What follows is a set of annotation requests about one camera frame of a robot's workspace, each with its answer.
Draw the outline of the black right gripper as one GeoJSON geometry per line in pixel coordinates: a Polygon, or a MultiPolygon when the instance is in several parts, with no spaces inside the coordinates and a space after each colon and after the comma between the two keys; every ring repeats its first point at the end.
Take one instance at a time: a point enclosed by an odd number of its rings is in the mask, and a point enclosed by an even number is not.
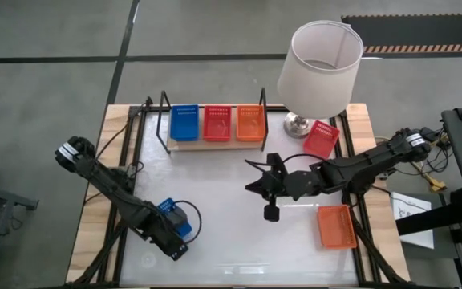
{"type": "Polygon", "coordinates": [[[287,169],[278,153],[268,153],[266,164],[245,160],[248,165],[263,172],[262,178],[245,186],[245,189],[253,193],[261,193],[264,199],[274,197],[286,197],[284,179],[288,175],[287,169]]]}

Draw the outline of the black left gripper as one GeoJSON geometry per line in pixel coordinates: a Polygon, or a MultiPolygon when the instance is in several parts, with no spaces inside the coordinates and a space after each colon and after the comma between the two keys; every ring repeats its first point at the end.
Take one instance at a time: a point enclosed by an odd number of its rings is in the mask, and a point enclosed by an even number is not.
{"type": "Polygon", "coordinates": [[[177,233],[175,226],[167,219],[157,218],[145,226],[144,233],[165,255],[173,261],[181,258],[188,245],[177,233]]]}

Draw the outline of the blue slotted plastic basket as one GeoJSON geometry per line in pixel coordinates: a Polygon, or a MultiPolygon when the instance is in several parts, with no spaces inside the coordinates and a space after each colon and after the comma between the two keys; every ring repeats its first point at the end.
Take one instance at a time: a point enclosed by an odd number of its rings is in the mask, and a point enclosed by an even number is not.
{"type": "MultiPolygon", "coordinates": [[[[157,207],[158,209],[162,212],[162,214],[167,218],[167,212],[172,206],[178,206],[174,203],[174,201],[171,198],[165,199],[163,202],[161,202],[157,207]]],[[[187,237],[193,230],[191,227],[189,221],[185,223],[182,227],[175,227],[176,232],[182,237],[185,238],[187,237]]]]}
{"type": "Polygon", "coordinates": [[[176,141],[199,139],[199,106],[197,104],[172,107],[170,137],[176,141]]]}

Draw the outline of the orange slotted plastic basket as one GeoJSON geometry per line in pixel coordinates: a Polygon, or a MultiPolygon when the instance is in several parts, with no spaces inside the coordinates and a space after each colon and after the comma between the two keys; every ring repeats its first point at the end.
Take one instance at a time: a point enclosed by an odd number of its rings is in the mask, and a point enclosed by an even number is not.
{"type": "Polygon", "coordinates": [[[357,247],[349,206],[320,206],[317,212],[322,245],[330,250],[357,247]]]}
{"type": "Polygon", "coordinates": [[[237,107],[237,139],[239,141],[260,141],[265,135],[265,116],[261,105],[240,105],[237,107]]]}

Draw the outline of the red slotted plastic basket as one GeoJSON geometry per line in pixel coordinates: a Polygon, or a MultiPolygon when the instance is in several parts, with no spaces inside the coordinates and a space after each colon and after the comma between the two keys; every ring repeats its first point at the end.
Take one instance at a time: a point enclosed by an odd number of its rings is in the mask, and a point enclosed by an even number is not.
{"type": "Polygon", "coordinates": [[[228,141],[231,135],[230,106],[212,105],[205,107],[203,137],[207,141],[228,141]]]}
{"type": "Polygon", "coordinates": [[[337,128],[316,120],[302,145],[303,151],[327,159],[334,151],[339,134],[337,128]]]}

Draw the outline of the table lamp with white shade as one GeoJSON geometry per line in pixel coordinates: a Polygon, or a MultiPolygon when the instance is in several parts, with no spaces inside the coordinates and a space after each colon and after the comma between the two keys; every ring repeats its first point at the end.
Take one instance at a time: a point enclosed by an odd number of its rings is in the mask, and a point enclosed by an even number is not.
{"type": "Polygon", "coordinates": [[[347,108],[363,51],[359,34],[342,22],[308,22],[293,33],[277,83],[289,111],[283,122],[288,136],[305,138],[312,120],[347,108]]]}

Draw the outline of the white printed paper sheet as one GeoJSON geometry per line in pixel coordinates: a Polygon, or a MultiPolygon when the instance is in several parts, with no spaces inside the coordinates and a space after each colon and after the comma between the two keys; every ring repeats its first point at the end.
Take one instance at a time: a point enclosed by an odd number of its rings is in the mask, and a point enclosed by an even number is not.
{"type": "MultiPolygon", "coordinates": [[[[410,197],[401,193],[391,193],[391,207],[395,220],[410,217],[414,214],[424,213],[432,209],[430,201],[410,197]]],[[[426,230],[413,234],[401,235],[401,242],[412,245],[434,249],[434,235],[432,230],[426,230]]]]}

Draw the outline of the black stand leg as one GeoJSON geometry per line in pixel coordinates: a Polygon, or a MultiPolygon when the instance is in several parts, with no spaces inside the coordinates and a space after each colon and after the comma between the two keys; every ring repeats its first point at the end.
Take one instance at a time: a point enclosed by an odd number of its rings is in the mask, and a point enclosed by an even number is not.
{"type": "Polygon", "coordinates": [[[452,201],[440,208],[398,219],[396,226],[400,235],[406,235],[460,223],[462,201],[452,201]]]}

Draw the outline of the black hazard-striped floor mat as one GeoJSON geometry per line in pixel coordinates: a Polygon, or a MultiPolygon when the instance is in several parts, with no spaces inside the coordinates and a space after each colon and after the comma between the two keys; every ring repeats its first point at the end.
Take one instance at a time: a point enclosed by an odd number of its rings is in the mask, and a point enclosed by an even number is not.
{"type": "Polygon", "coordinates": [[[380,58],[462,57],[462,14],[344,15],[380,58]]]}

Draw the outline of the wooden shelf with black frame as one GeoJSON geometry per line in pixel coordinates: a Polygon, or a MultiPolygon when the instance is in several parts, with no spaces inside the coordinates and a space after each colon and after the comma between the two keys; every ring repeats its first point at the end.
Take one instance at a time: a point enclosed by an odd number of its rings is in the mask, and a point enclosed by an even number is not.
{"type": "Polygon", "coordinates": [[[172,107],[176,106],[171,104],[166,91],[160,93],[160,104],[158,117],[156,122],[156,138],[162,144],[167,153],[173,151],[205,151],[205,150],[226,150],[226,149],[258,149],[263,151],[265,149],[267,136],[269,134],[268,125],[268,106],[266,99],[266,91],[261,89],[258,104],[197,104],[199,106],[199,139],[195,141],[176,141],[170,137],[171,128],[171,112],[172,107]],[[228,141],[207,141],[203,137],[203,123],[205,115],[205,107],[219,105],[230,106],[232,108],[231,114],[231,135],[228,141]],[[237,139],[237,107],[240,105],[261,105],[264,109],[265,116],[265,135],[263,140],[260,141],[239,141],[237,139]]]}

